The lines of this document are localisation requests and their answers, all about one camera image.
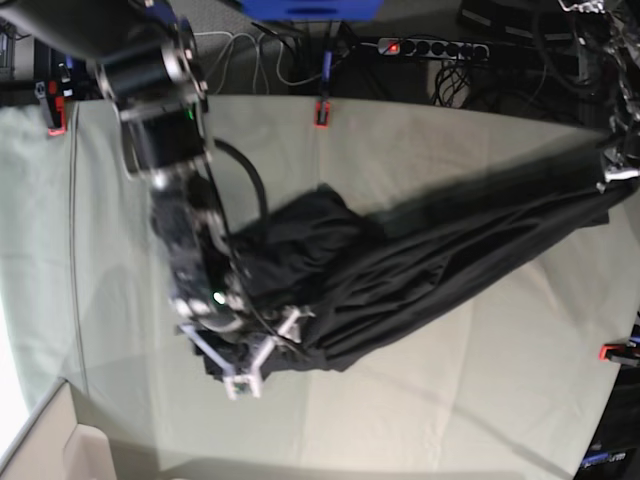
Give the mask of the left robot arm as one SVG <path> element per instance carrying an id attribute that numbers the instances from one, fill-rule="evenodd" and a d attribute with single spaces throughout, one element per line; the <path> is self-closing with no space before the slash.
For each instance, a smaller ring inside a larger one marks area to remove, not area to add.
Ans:
<path id="1" fill-rule="evenodd" d="M 639 179 L 639 3 L 561 1 L 573 19 L 576 40 L 597 56 L 609 76 L 612 101 L 609 139 L 599 148 L 603 192 L 612 183 Z"/>

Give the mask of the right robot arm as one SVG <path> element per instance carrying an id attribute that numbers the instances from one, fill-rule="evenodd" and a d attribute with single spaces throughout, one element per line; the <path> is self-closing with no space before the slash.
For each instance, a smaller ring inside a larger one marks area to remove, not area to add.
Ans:
<path id="1" fill-rule="evenodd" d="M 130 147 L 126 173 L 149 185 L 179 314 L 231 344 L 267 333 L 212 172 L 208 85 L 189 22 L 165 1 L 5 1 L 1 14 L 92 67 Z"/>

